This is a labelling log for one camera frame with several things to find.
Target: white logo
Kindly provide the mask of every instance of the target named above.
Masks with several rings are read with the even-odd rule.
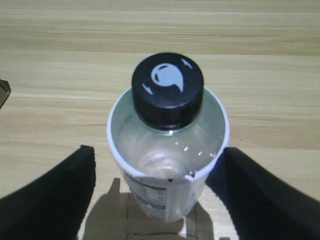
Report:
[[[180,92],[184,91],[184,77],[176,65],[161,63],[151,71],[152,81],[161,87],[176,85]]]

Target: wooden table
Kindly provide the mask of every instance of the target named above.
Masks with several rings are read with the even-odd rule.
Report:
[[[90,217],[115,178],[120,196],[129,191],[109,151],[106,122],[136,65],[162,51],[199,64],[227,109],[230,146],[320,200],[317,0],[0,0],[0,77],[12,88],[0,110],[0,197],[81,144],[94,146],[97,183],[79,236],[122,239],[115,212],[112,229],[103,205],[95,210],[100,220]],[[199,203],[211,237],[238,239],[209,188]],[[133,223],[142,231],[151,224],[142,216]]]

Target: white label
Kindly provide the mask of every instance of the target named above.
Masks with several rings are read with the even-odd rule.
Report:
[[[124,174],[123,176],[129,185],[131,192],[141,200],[146,201],[150,205],[166,206],[167,190],[165,188],[143,184],[127,174]]]

